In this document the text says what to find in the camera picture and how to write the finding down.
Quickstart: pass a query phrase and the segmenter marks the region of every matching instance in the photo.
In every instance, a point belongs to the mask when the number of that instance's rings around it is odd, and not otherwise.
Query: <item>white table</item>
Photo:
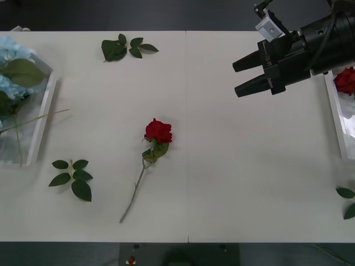
[[[30,170],[0,170],[0,241],[353,242],[336,194],[348,185],[322,76],[237,98],[234,73],[257,32],[129,32],[160,52],[103,64],[118,32],[9,34],[55,62],[63,82]],[[174,142],[123,224],[156,117]],[[93,202],[49,188],[57,159],[89,160]]]
[[[62,72],[31,170],[0,170],[0,241],[187,242],[185,32],[123,32],[160,52],[103,63],[101,42],[119,32],[6,32]],[[173,125],[174,142],[148,170],[119,224],[141,171],[146,125]],[[87,159],[92,203],[70,185],[48,187],[55,160]]]
[[[257,32],[187,32],[189,241],[354,242],[323,76],[237,98]]]

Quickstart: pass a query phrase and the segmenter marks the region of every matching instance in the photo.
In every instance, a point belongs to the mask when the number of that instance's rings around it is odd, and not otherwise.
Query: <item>blue hydrangea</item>
[[[33,53],[34,50],[17,44],[10,36],[0,36],[0,63],[18,58],[28,59],[33,62],[30,58]]]
[[[0,65],[14,59],[27,59],[33,62],[31,54],[34,50],[21,46],[9,36],[0,36]],[[0,91],[3,91],[7,96],[14,100],[14,103],[23,100],[24,96],[34,93],[33,88],[25,88],[13,84],[8,78],[0,75]]]

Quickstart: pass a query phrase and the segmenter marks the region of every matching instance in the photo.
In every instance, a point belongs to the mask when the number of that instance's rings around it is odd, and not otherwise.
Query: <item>plastic tray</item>
[[[333,69],[325,75],[325,78],[342,158],[343,160],[355,160],[354,96],[339,93],[334,83],[334,78],[344,69],[345,66]]]
[[[32,55],[36,66],[45,73],[45,80],[37,86],[38,93],[32,94],[17,115],[17,123],[21,124],[49,111],[55,84],[58,80],[56,72],[38,54]],[[47,117],[28,123],[18,128],[22,150],[22,166],[30,166],[37,160],[40,142]],[[3,121],[3,129],[14,125],[13,119]],[[9,130],[0,136],[0,167],[19,168],[20,156],[16,130]]]

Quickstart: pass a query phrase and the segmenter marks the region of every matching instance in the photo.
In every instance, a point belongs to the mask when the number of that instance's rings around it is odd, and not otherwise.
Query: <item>green object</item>
[[[127,43],[126,36],[120,33],[120,35],[118,35],[118,43],[121,45],[126,45]]]
[[[140,49],[144,49],[144,50],[147,50],[147,51],[153,51],[153,52],[159,52],[158,49],[156,49],[153,45],[151,44],[141,44],[139,46]]]
[[[69,173],[61,173],[61,174],[57,175],[55,178],[53,178],[53,180],[51,181],[49,186],[56,187],[56,186],[64,185],[64,184],[68,183],[69,180],[70,180]]]
[[[90,175],[89,173],[85,172],[82,169],[78,169],[73,173],[73,178],[75,180],[82,180],[82,181],[88,181],[93,179],[92,175]]]
[[[7,96],[6,93],[0,91],[0,116],[9,116],[14,113],[11,108],[11,99]]]
[[[91,189],[88,184],[85,183],[83,180],[75,180],[72,183],[72,191],[73,193],[80,199],[84,201],[91,202]]]
[[[355,192],[353,192],[352,190],[349,190],[348,188],[343,188],[343,187],[337,188],[337,192],[343,198],[355,197]]]
[[[69,164],[63,160],[52,162],[52,165],[57,169],[67,169],[69,167]]]
[[[169,143],[157,143],[154,145],[153,153],[157,158],[160,158],[166,154],[169,148]]]
[[[86,165],[88,165],[87,160],[78,160],[75,163],[73,163],[72,160],[70,160],[70,169],[69,173],[61,173],[60,175],[57,175],[49,184],[50,187],[54,186],[60,186],[63,184],[66,184],[69,182],[69,180],[72,178],[73,183],[72,183],[72,191],[73,193],[80,199],[84,201],[90,201],[92,200],[92,195],[91,195],[91,189],[88,184],[86,184],[86,181],[89,181],[93,179],[92,175],[87,173],[86,171],[83,170]],[[67,169],[69,167],[69,164],[63,160],[58,160],[55,162],[52,162],[52,165],[57,168],[57,169]]]
[[[143,38],[134,38],[131,40],[131,47],[138,47],[139,44],[143,42]]]
[[[38,85],[44,80],[44,73],[34,63],[27,59],[15,59],[10,61],[2,75],[13,83],[29,88]]]
[[[127,47],[125,47],[123,51],[115,57],[115,60],[116,61],[121,60],[126,56],[126,54],[127,54]]]
[[[104,53],[105,62],[118,61],[127,55],[127,49],[131,55],[136,58],[142,58],[140,49],[158,52],[159,50],[151,44],[142,44],[143,38],[134,38],[130,42],[130,48],[127,45],[126,36],[118,35],[118,40],[104,40],[101,44]]]
[[[157,157],[154,155],[151,149],[146,150],[145,152],[142,153],[142,157],[145,161],[149,163],[154,163],[157,161]]]
[[[350,207],[347,209],[344,220],[348,220],[355,217],[355,203],[351,204]]]
[[[134,57],[142,58],[142,54],[140,53],[140,51],[139,51],[139,49],[137,47],[132,47],[131,49],[129,49],[129,52]]]
[[[118,42],[114,40],[104,40],[101,44],[101,48],[105,60],[108,62],[121,59],[122,57],[120,56],[120,53],[125,49],[124,46],[118,44]]]
[[[74,168],[74,170],[83,169],[88,165],[88,163],[89,162],[87,160],[79,160],[73,164],[73,168]]]

